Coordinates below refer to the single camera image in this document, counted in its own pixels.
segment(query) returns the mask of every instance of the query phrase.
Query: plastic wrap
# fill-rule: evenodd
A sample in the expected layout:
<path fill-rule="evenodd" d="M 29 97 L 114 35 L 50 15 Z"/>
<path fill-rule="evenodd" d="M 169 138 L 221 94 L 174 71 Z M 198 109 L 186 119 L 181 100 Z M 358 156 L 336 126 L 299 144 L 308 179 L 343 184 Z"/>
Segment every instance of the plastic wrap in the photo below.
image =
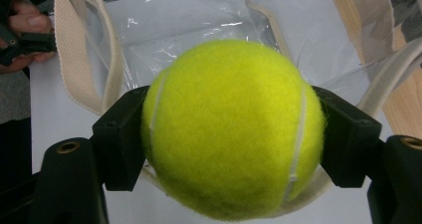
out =
<path fill-rule="evenodd" d="M 206 41 L 277 47 L 266 18 L 245 0 L 120 0 L 107 7 L 120 35 L 129 89 L 149 85 L 178 55 Z"/>
<path fill-rule="evenodd" d="M 72 3 L 86 28 L 94 74 L 104 74 L 111 39 L 105 19 L 89 2 L 72 0 Z M 392 4 L 395 9 L 405 3 Z M 149 85 L 184 51 L 216 39 L 242 39 L 273 47 L 288 56 L 310 84 L 333 91 L 354 105 L 376 97 L 371 91 L 382 86 L 380 74 L 388 75 L 385 82 L 396 87 L 421 62 L 418 54 L 422 42 L 413 38 L 413 45 L 405 47 L 412 52 L 412 59 L 403 59 L 407 55 L 403 49 L 395 56 L 391 47 L 382 59 L 361 66 L 359 51 L 350 40 L 350 32 L 333 0 L 116 0 L 106 7 L 124 56 L 126 90 Z M 363 28 L 364 34 L 377 34 L 374 24 L 385 14 L 374 15 L 374 22 Z M 409 13 L 407 18 L 401 18 L 402 22 L 397 20 L 395 27 L 415 14 Z M 382 90 L 384 94 L 391 91 Z M 382 105 L 382 101 L 374 103 L 373 107 Z M 323 181 L 316 178 L 318 191 L 310 191 L 311 195 L 301 199 L 299 205 L 289 210 L 282 208 L 280 214 L 303 207 L 323 192 L 329 180 L 318 171 L 316 176 L 323 178 Z"/>

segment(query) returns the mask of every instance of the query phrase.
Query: canvas strap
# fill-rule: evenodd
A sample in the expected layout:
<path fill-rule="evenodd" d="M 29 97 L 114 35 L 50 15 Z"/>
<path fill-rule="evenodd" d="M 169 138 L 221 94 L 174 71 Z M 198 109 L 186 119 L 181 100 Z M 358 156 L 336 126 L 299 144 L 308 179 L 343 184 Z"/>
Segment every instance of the canvas strap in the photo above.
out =
<path fill-rule="evenodd" d="M 103 0 L 85 1 L 100 11 L 110 39 L 110 61 L 103 96 L 99 95 L 94 84 L 86 45 L 86 29 L 70 0 L 55 0 L 56 42 L 62 78 L 69 96 L 84 108 L 102 114 L 119 97 L 123 58 Z"/>

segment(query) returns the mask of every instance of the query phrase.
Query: tennis ball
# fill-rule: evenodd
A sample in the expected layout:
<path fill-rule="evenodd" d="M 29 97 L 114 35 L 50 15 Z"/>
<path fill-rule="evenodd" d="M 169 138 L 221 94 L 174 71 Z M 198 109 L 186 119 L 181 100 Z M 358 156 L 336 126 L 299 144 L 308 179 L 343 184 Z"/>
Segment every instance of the tennis ball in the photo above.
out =
<path fill-rule="evenodd" d="M 152 83 L 141 122 L 158 181 L 219 220 L 269 215 L 295 198 L 321 155 L 314 90 L 284 56 L 246 41 L 185 52 Z"/>

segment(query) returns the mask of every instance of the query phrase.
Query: wooden surface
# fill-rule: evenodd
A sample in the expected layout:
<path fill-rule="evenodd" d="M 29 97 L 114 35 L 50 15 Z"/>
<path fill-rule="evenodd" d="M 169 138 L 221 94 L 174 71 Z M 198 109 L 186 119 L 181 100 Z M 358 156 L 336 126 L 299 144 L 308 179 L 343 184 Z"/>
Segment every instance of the wooden surface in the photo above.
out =
<path fill-rule="evenodd" d="M 422 69 L 390 95 L 383 110 L 395 134 L 422 139 Z"/>

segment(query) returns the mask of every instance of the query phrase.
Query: clear plastic bag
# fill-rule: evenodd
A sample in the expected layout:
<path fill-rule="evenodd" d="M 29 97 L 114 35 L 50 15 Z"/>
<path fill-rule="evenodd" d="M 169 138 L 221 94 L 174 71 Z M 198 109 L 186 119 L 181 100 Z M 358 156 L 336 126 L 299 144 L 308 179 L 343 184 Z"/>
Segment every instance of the clear plastic bag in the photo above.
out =
<path fill-rule="evenodd" d="M 131 90 L 149 85 L 177 56 L 197 44 L 242 39 L 273 47 L 288 56 L 310 84 L 376 115 L 386 96 L 421 62 L 421 39 L 393 53 L 389 43 L 394 39 L 389 36 L 394 31 L 377 33 L 386 17 L 393 19 L 388 2 L 380 14 L 360 17 L 356 33 L 344 26 L 335 0 L 115 0 L 105 4 L 106 11 L 97 0 L 71 2 L 87 34 L 84 43 L 91 69 L 103 74 L 96 82 L 100 94 L 103 87 L 112 87 L 107 84 L 114 66 L 122 67 L 124 90 Z M 356 41 L 366 40 L 370 42 L 356 48 Z M 367 44 L 374 50 L 386 49 L 376 53 L 381 59 L 361 66 L 367 56 L 359 49 Z M 114 58 L 118 57 L 115 51 L 120 51 L 121 59 Z M 114 89 L 120 88 L 121 84 L 114 84 Z M 146 168 L 143 174 L 156 184 L 153 170 Z M 304 195 L 281 207 L 278 214 L 302 208 L 328 186 L 329 178 L 320 168 Z"/>

